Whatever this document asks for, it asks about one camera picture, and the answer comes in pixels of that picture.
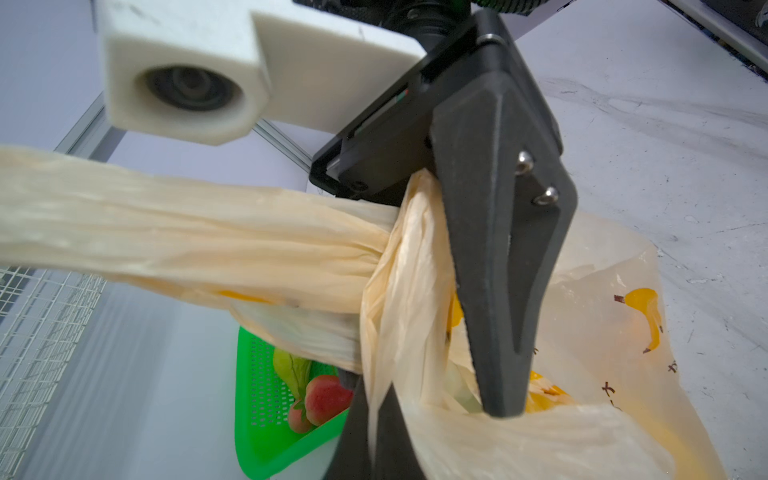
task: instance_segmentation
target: green basket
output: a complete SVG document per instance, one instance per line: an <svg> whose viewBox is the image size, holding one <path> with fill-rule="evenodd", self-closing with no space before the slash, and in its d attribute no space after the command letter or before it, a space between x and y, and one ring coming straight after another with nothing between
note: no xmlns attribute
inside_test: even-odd
<svg viewBox="0 0 768 480"><path fill-rule="evenodd" d="M240 329L237 337L235 450L248 478L264 480L341 434L346 413L305 434L288 427L293 395L272 368L275 347ZM310 378L335 375L332 366L314 362Z"/></svg>

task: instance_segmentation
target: translucent plastic bag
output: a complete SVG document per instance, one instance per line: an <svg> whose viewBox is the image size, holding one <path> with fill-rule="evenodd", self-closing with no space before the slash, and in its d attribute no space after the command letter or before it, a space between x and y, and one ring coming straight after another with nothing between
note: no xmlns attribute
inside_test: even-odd
<svg viewBox="0 0 768 480"><path fill-rule="evenodd" d="M430 478L672 478L674 463L675 478L725 478L677 384L662 302L642 290L660 292L654 262L647 241L579 216L534 361L579 406L490 419L444 387L459 372L475 395L463 330L446 335L453 268L429 173L398 211L0 149L0 263L227 309L281 348L364 372L372 413L394 382Z"/></svg>

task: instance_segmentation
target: wire grid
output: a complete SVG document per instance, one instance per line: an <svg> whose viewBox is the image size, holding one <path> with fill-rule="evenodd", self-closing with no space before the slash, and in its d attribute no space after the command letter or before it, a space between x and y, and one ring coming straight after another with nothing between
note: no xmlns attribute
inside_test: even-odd
<svg viewBox="0 0 768 480"><path fill-rule="evenodd" d="M13 478L106 281L0 267L0 478Z"/></svg>

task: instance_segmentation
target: white plastic housing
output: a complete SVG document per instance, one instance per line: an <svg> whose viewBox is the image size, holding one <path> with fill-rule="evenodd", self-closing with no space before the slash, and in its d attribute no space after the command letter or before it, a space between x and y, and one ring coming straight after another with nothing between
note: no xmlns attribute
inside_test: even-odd
<svg viewBox="0 0 768 480"><path fill-rule="evenodd" d="M413 38L291 0L100 0L97 15L112 124L202 144L261 117L336 133L425 54ZM165 104L146 76L175 65L238 89L215 111Z"/></svg>

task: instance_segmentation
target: peach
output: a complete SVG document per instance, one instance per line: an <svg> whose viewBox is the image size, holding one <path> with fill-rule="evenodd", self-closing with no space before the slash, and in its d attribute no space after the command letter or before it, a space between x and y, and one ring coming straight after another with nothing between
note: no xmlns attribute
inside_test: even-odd
<svg viewBox="0 0 768 480"><path fill-rule="evenodd" d="M306 417L320 426L349 408L354 392L345 389L335 375L316 376L306 386Z"/></svg>
<svg viewBox="0 0 768 480"><path fill-rule="evenodd" d="M290 406L290 410L288 410L288 426L296 433L307 433L309 430L314 429L315 426L307 419L304 406L300 405L299 408L296 407L296 404L299 402L301 402L301 400L296 400L293 405Z"/></svg>

